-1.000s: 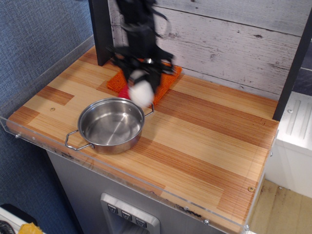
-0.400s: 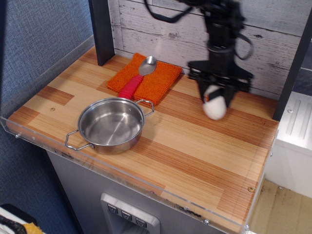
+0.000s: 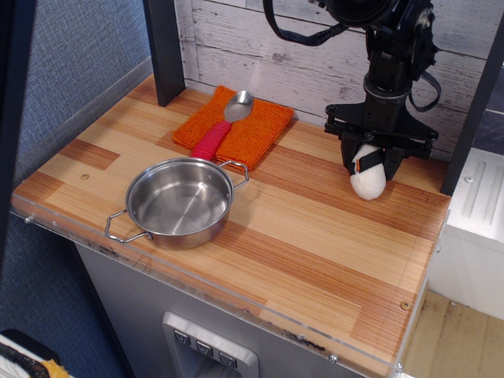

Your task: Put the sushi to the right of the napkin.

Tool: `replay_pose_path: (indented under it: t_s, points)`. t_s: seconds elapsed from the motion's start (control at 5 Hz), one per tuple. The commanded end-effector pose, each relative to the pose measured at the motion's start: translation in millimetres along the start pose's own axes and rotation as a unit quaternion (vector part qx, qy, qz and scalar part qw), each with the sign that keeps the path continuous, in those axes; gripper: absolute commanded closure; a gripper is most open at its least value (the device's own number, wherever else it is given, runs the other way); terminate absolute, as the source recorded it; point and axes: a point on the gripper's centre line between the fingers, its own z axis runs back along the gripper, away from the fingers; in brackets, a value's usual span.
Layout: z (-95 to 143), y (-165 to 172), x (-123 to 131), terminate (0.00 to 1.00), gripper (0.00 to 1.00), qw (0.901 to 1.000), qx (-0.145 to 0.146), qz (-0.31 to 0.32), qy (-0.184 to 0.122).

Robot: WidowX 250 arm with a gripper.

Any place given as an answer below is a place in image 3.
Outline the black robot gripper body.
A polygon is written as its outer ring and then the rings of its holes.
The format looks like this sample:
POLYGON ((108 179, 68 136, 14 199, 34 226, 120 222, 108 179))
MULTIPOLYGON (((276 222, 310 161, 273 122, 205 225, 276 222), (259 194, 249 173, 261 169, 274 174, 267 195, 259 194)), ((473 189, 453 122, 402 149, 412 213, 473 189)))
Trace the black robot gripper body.
POLYGON ((403 149, 406 158, 410 155, 429 158, 439 133, 409 113, 406 101, 410 98, 411 87, 385 91, 366 84, 364 89, 364 102, 326 107, 325 131, 339 139, 344 132, 352 132, 365 144, 383 150, 403 149))

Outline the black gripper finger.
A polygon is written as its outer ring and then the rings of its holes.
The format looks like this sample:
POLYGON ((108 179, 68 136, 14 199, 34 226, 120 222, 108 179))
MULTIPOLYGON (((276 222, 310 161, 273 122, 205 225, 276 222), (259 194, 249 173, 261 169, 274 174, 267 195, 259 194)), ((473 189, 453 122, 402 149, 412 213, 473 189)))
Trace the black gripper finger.
POLYGON ((383 154, 383 165, 386 180, 392 180, 398 168, 402 164, 405 151, 400 148, 385 149, 383 154))
POLYGON ((344 167, 347 169, 349 174, 360 172, 360 164, 353 162, 353 159, 360 151, 361 147, 365 145, 365 142, 359 139, 358 136, 352 132, 344 132, 340 136, 340 140, 344 167))

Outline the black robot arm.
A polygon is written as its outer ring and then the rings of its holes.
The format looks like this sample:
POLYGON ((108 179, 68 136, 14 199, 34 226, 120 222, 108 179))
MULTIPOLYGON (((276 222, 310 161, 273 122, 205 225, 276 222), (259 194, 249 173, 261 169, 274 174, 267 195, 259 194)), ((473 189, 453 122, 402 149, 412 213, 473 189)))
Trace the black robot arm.
POLYGON ((391 180, 402 160, 427 159, 436 130, 415 119, 412 87, 419 79, 436 91, 439 82, 428 73, 438 47, 433 43, 435 15, 430 1, 323 1, 345 28, 365 30, 369 70, 363 80, 365 100, 326 108, 327 133, 341 142, 343 165, 352 176, 373 166, 391 180))

